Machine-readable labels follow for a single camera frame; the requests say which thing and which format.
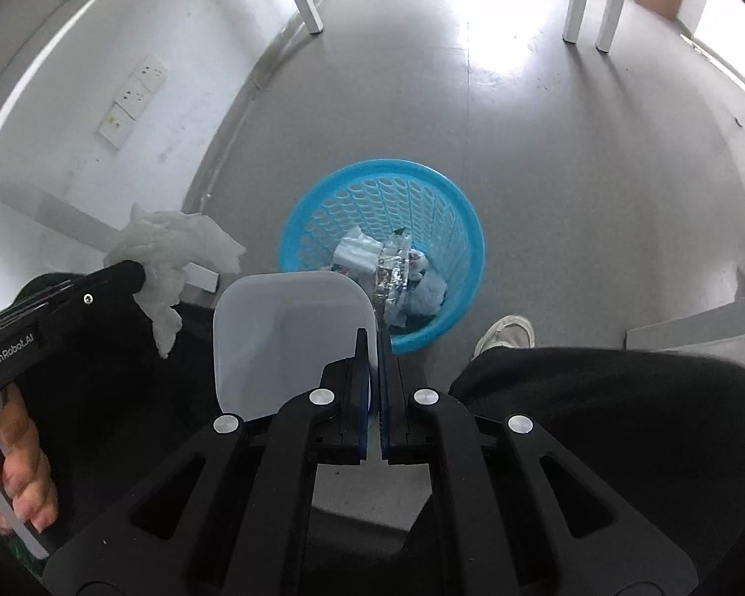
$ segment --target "screw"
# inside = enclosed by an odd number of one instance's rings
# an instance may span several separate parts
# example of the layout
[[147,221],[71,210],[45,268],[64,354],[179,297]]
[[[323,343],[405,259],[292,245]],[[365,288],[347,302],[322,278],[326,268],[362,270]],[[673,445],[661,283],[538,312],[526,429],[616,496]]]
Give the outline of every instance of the screw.
[[508,419],[508,428],[519,435],[526,435],[532,430],[532,419],[524,415],[514,415]]
[[439,394],[430,388],[423,388],[414,392],[414,401],[419,405],[433,405],[439,400]]
[[334,393],[326,388],[318,388],[310,392],[309,400],[315,405],[328,405],[334,400]]
[[240,427],[240,420],[235,415],[221,415],[213,421],[213,429],[219,435],[228,435]]

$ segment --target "shoe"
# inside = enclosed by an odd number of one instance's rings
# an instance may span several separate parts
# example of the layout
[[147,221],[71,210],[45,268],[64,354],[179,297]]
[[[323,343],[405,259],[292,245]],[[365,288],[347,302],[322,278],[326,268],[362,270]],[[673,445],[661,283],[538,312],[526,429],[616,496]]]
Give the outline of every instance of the shoe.
[[513,350],[526,350],[535,347],[535,332],[532,324],[524,316],[505,316],[500,318],[477,341],[474,360],[492,347],[510,347]]

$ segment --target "white plastic container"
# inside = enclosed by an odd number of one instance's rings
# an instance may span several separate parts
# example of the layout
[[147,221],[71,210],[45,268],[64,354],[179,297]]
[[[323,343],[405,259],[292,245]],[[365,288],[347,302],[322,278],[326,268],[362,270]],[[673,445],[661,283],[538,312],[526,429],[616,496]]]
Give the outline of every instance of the white plastic container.
[[248,421],[320,386],[323,368],[356,349],[367,330],[378,370],[375,312],[362,288],[330,271],[248,276],[221,296],[213,319],[215,390],[223,412]]

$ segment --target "light switch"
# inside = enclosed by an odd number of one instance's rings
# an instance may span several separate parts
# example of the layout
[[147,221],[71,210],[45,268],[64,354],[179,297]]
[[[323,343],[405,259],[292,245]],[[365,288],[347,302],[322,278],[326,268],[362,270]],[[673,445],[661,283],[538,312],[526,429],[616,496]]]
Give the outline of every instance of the light switch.
[[120,148],[127,141],[129,133],[133,130],[135,121],[121,107],[115,103],[105,116],[105,120],[97,129],[116,148]]

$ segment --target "electrical outlet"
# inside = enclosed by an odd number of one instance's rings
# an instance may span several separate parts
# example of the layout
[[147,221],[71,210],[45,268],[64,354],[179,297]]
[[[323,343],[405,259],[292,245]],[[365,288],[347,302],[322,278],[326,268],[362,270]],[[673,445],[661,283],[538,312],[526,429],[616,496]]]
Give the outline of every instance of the electrical outlet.
[[149,103],[151,92],[135,76],[130,76],[121,91],[116,94],[116,101],[126,113],[136,121]]
[[129,133],[133,130],[133,125],[135,125],[135,121],[130,118],[129,114],[114,103],[97,132],[102,134],[113,146],[120,148],[127,141]]
[[141,66],[135,70],[135,76],[152,93],[160,89],[167,74],[166,66],[154,54],[149,54],[141,63]]

